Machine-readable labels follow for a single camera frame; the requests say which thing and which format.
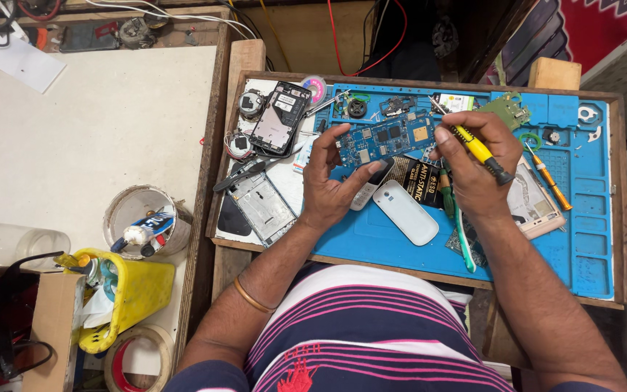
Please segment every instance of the red wire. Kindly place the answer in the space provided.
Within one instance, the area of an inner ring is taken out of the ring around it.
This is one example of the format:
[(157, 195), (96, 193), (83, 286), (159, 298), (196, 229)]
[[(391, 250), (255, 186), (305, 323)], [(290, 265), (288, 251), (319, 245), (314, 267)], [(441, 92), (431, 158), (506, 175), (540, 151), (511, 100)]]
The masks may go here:
[(401, 34), (401, 39), (398, 40), (398, 43), (396, 44), (396, 46), (394, 46), (391, 50), (389, 50), (389, 52), (384, 55), (384, 57), (379, 58), (379, 61), (375, 62), (374, 64), (370, 65), (369, 67), (364, 68), (363, 70), (357, 71), (356, 73), (353, 73), (352, 75), (348, 75), (345, 73), (345, 71), (343, 71), (343, 66), (340, 64), (340, 53), (338, 53), (338, 38), (335, 34), (335, 22), (333, 22), (333, 9), (330, 7), (330, 0), (328, 0), (328, 11), (330, 12), (330, 24), (333, 28), (333, 43), (335, 43), (335, 55), (338, 57), (338, 68), (340, 68), (340, 73), (343, 74), (344, 76), (357, 76), (361, 73), (363, 73), (364, 71), (370, 69), (371, 67), (375, 66), (376, 64), (379, 64), (381, 62), (381, 60), (383, 60), (384, 58), (387, 58), (389, 56), (389, 54), (393, 53), (394, 50), (396, 50), (396, 48), (401, 44), (401, 42), (403, 42), (403, 37), (405, 37), (405, 30), (407, 29), (407, 15), (405, 14), (405, 10), (403, 9), (403, 6), (401, 5), (401, 3), (398, 3), (398, 0), (394, 0), (394, 3), (396, 3), (398, 5), (398, 7), (401, 9), (401, 12), (403, 13), (403, 20), (405, 22), (404, 26), (403, 26), (403, 33)]
[(26, 7), (24, 7), (23, 2), (18, 0), (18, 7), (21, 8), (24, 14), (28, 15), (30, 19), (37, 20), (38, 22), (45, 22), (52, 19), (55, 15), (57, 15), (57, 11), (59, 11), (59, 5), (62, 4), (62, 0), (57, 0), (54, 4), (54, 8), (47, 15), (36, 16), (30, 13)]

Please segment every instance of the orange screwdriver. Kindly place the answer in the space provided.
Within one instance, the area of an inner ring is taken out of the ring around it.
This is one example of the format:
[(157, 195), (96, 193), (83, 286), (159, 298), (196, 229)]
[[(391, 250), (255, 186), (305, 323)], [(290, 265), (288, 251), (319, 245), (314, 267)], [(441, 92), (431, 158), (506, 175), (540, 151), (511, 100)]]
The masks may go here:
[(565, 199), (565, 195), (563, 195), (563, 192), (561, 192), (560, 189), (558, 189), (558, 185), (555, 183), (555, 181), (553, 181), (553, 177), (550, 176), (548, 169), (545, 168), (545, 164), (541, 162), (541, 159), (539, 159), (534, 154), (534, 151), (531, 149), (531, 147), (529, 147), (529, 144), (527, 142), (524, 142), (524, 144), (526, 144), (527, 148), (532, 154), (534, 165), (536, 165), (536, 170), (538, 170), (538, 172), (541, 173), (541, 176), (544, 178), (545, 182), (548, 184), (548, 187), (550, 188), (550, 190), (553, 192), (553, 195), (555, 196), (555, 200), (557, 200), (558, 204), (560, 204), (560, 208), (563, 211), (570, 211), (571, 209), (573, 209), (570, 203)]

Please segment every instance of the bracelet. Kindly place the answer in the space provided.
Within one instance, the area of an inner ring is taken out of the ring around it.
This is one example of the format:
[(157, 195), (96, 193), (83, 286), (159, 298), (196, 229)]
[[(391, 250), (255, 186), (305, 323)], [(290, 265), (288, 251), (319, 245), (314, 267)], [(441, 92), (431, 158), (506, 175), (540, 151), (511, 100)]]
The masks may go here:
[(274, 313), (274, 311), (276, 310), (260, 305), (260, 303), (253, 299), (253, 297), (249, 296), (246, 290), (243, 290), (243, 287), (241, 287), (241, 283), (239, 283), (238, 281), (238, 275), (233, 279), (233, 285), (234, 287), (236, 287), (238, 293), (241, 294), (241, 297), (243, 297), (246, 301), (248, 301), (248, 303), (250, 303), (253, 307), (260, 310), (261, 312), (267, 313), (269, 315)]

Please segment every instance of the man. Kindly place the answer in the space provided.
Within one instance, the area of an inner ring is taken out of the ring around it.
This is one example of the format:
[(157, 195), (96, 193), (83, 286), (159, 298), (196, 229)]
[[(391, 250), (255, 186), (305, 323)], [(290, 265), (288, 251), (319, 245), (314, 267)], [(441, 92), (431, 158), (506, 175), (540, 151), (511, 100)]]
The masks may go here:
[[(514, 225), (509, 186), (498, 186), (448, 131), (458, 124), (484, 139), (512, 173), (522, 147), (494, 114), (462, 111), (436, 128), (432, 159), (444, 156), (451, 165), (456, 201), (475, 226), (500, 305), (541, 390), (627, 391), (597, 327)], [(373, 162), (344, 183), (329, 179), (340, 164), (335, 137), (349, 129), (335, 126), (316, 140), (304, 170), (301, 217), (214, 302), (166, 391), (512, 390), (467, 337), (458, 314), (468, 296), (369, 267), (300, 271), (321, 234), (379, 169)]]

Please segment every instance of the yellow basket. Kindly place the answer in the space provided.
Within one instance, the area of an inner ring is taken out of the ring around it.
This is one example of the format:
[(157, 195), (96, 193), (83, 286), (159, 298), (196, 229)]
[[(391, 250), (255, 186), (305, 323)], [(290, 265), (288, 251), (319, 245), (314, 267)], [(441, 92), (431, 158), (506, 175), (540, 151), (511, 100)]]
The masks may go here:
[(119, 254), (94, 248), (78, 250), (74, 258), (78, 259), (83, 254), (92, 259), (108, 259), (118, 269), (118, 287), (110, 324), (82, 328), (79, 334), (79, 347), (90, 354), (97, 354), (107, 350), (121, 332), (169, 304), (176, 267), (168, 263), (125, 260)]

